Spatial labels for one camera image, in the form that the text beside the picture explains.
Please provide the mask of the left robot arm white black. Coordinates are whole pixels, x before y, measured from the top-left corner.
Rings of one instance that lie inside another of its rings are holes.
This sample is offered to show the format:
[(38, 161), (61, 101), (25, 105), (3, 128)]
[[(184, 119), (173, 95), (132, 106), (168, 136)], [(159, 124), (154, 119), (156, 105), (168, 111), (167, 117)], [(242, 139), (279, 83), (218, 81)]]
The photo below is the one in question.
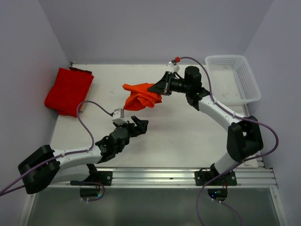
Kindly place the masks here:
[(43, 145), (23, 160), (18, 170), (28, 194), (38, 193), (51, 184), (65, 181), (79, 181), (92, 185), (99, 181), (96, 164), (110, 161), (121, 153), (130, 139), (145, 134), (148, 120), (131, 117), (115, 124), (109, 135), (95, 142), (92, 149), (56, 150)]

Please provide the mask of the orange t shirt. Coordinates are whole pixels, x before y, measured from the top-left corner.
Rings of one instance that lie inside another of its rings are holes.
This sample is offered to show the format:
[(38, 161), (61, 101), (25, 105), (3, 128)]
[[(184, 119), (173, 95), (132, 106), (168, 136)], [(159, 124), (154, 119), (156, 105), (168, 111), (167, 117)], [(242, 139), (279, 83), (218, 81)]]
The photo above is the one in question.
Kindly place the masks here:
[(123, 89), (130, 92), (123, 109), (127, 111), (139, 111), (146, 107), (154, 108), (155, 104), (162, 103), (162, 96), (148, 91), (154, 83), (141, 83), (137, 85), (123, 84)]

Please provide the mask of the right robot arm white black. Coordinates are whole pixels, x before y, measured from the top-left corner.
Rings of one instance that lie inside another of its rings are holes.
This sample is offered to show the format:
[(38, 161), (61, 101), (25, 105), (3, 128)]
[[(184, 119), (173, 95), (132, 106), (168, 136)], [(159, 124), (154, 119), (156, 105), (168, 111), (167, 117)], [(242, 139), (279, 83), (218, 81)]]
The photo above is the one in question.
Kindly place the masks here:
[(184, 93), (190, 106), (211, 117), (227, 132), (226, 153), (208, 170), (195, 171), (196, 185), (237, 185), (233, 172), (237, 164), (263, 148), (257, 119), (253, 116), (235, 116), (234, 111), (219, 101), (212, 100), (210, 92), (202, 86), (202, 76), (197, 67), (186, 67), (183, 78), (177, 78), (176, 74), (165, 72), (162, 79), (148, 88), (148, 91), (165, 96), (172, 92)]

